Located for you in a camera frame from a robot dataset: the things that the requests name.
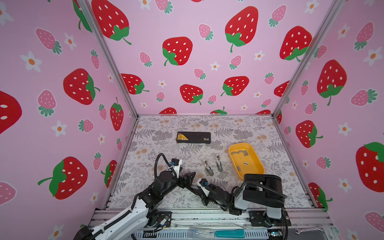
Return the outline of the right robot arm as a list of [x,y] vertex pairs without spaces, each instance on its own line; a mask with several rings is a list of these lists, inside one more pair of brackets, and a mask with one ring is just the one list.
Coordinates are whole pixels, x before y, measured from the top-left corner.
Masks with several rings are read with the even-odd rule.
[[197,185],[187,187],[189,191],[202,199],[204,206],[209,203],[218,205],[231,215],[240,216],[246,212],[251,203],[266,207],[262,225],[271,227],[275,223],[285,225],[285,199],[282,179],[276,175],[245,174],[240,186],[232,188],[231,192],[199,179]]

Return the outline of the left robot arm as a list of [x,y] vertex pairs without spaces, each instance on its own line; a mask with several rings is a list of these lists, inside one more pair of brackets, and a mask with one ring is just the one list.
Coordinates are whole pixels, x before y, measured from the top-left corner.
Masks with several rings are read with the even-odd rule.
[[146,226],[152,226],[158,219],[157,207],[164,197],[175,188],[189,188],[196,176],[195,172],[181,176],[182,160],[167,160],[160,153],[154,166],[155,179],[145,190],[135,195],[130,207],[104,222],[89,228],[81,228],[75,235],[75,240],[126,240],[135,231]]

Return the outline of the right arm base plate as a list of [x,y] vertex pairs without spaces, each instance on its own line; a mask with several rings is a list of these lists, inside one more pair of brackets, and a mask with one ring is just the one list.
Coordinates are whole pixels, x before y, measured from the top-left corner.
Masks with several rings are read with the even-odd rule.
[[269,218],[267,211],[250,211],[249,221],[253,227],[290,227],[292,225],[288,212],[283,210],[282,217],[278,220]]

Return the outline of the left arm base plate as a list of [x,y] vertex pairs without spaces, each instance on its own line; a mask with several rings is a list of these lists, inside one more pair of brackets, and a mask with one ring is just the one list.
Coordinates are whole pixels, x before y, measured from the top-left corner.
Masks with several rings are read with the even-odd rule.
[[171,221],[172,221],[172,212],[169,211],[162,211],[158,212],[155,216],[155,218],[152,221],[152,228],[158,229],[163,227],[170,227]]

